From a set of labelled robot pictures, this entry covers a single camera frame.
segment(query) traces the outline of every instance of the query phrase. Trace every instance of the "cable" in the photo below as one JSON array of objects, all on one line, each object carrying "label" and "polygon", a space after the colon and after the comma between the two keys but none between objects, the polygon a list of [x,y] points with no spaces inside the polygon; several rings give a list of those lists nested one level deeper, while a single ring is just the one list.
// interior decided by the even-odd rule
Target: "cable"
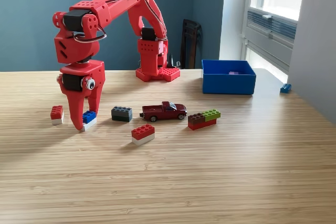
[{"label": "cable", "polygon": [[107,37],[107,34],[106,32],[104,31],[104,29],[98,25],[98,29],[101,30],[104,34],[101,35],[101,36],[98,36],[96,38],[93,38],[93,39],[81,39],[81,37],[85,36],[83,34],[74,34],[72,33],[72,36],[73,36],[73,39],[77,42],[80,42],[80,43],[92,43],[92,42],[95,42],[95,41],[98,41],[98,40],[101,40],[101,39],[105,39]]},{"label": "cable", "polygon": [[[105,1],[105,3],[115,3],[119,0],[107,0]],[[158,39],[158,40],[162,40],[162,41],[167,41],[167,30],[166,30],[166,26],[163,24],[163,22],[160,20],[159,16],[155,13],[155,11],[153,10],[153,8],[150,6],[148,0],[145,0],[146,6],[148,7],[148,9],[151,11],[151,13],[155,16],[155,18],[159,21],[159,23],[162,25],[162,27],[164,28],[164,32],[165,32],[165,36],[162,39]],[[82,39],[81,37],[85,36],[83,34],[76,34],[72,33],[72,37],[75,41],[80,42],[80,43],[92,43],[101,39],[105,39],[107,37],[106,32],[104,31],[104,29],[98,25],[98,29],[101,30],[104,34],[101,36],[98,36],[96,38],[93,39]]]}]

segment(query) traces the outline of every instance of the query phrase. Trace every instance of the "window blind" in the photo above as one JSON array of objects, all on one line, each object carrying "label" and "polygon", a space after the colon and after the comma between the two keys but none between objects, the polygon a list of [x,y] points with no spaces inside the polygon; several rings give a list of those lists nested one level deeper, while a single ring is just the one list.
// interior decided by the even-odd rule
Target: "window blind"
[{"label": "window blind", "polygon": [[297,25],[294,23],[287,22],[273,16],[265,18],[261,13],[254,12],[252,10],[247,12],[247,19],[248,21],[256,23],[257,25],[265,27],[273,32],[279,33],[293,40],[295,39]]}]

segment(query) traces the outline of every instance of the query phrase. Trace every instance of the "toy truck wheel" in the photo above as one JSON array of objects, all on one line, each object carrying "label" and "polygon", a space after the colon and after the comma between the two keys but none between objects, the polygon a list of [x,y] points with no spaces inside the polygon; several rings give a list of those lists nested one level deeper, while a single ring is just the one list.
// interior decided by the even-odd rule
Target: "toy truck wheel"
[{"label": "toy truck wheel", "polygon": [[157,120],[157,117],[156,117],[155,115],[154,115],[154,116],[151,116],[150,120],[151,120],[152,122],[155,122],[155,121]]}]

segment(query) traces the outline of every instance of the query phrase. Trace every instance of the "toy car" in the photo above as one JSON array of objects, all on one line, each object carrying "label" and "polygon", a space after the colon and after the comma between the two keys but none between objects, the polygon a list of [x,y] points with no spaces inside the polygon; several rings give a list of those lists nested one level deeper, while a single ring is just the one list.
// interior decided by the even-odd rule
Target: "toy car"
[{"label": "toy car", "polygon": [[140,117],[155,122],[157,119],[184,119],[187,109],[182,104],[162,102],[161,105],[143,106]]}]

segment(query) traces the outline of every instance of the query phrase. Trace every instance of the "stacked lego bricks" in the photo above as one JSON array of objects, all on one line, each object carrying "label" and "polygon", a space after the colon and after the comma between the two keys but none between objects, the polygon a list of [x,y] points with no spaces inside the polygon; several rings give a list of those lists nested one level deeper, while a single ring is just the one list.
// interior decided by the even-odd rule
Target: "stacked lego bricks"
[{"label": "stacked lego bricks", "polygon": [[132,142],[136,145],[142,145],[155,138],[155,128],[150,124],[143,125],[132,131]]},{"label": "stacked lego bricks", "polygon": [[193,131],[217,123],[220,112],[216,109],[188,116],[188,127]]},{"label": "stacked lego bricks", "polygon": [[51,123],[53,125],[58,125],[63,123],[64,119],[64,111],[63,106],[53,106],[51,113],[50,113]]},{"label": "stacked lego bricks", "polygon": [[94,111],[87,111],[83,114],[83,128],[80,131],[87,131],[97,122],[97,115]]},{"label": "stacked lego bricks", "polygon": [[112,120],[121,122],[130,122],[132,120],[132,109],[127,107],[115,106],[111,110]]}]

